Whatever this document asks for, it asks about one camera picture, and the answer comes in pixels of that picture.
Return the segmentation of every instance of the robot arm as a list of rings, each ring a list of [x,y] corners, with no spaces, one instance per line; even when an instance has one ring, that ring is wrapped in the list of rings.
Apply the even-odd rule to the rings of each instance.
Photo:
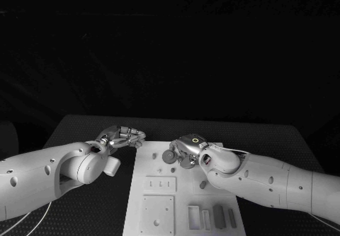
[[[273,208],[299,210],[340,224],[340,177],[307,171],[245,151],[207,144],[196,134],[174,140],[180,166],[200,165],[210,184]]]
[[[111,126],[95,141],[50,147],[0,161],[0,221],[14,218],[89,184],[101,172],[114,176],[116,148],[142,145],[144,132]]]

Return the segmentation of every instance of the black background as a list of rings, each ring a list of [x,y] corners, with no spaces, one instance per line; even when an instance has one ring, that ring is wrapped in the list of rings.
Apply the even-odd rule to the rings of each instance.
[[[66,114],[291,124],[340,174],[331,2],[0,7],[0,119],[20,152]]]

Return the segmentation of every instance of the table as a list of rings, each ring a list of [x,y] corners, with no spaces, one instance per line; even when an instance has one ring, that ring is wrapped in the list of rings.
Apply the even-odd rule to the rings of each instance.
[[[289,125],[67,115],[44,148],[93,140],[111,125],[144,131],[148,141],[170,142],[188,133],[197,133],[209,142],[222,142],[226,148],[273,157],[299,168],[322,172],[307,143]],[[114,157],[121,160],[116,175],[109,177],[102,174],[92,184],[73,189],[52,202],[44,220],[31,236],[122,235],[135,149],[121,148]],[[240,198],[237,203],[247,236],[338,235],[334,229],[304,212],[266,208]],[[33,211],[5,236],[24,236],[44,211],[46,206]],[[18,219],[20,217],[0,222],[0,232]]]

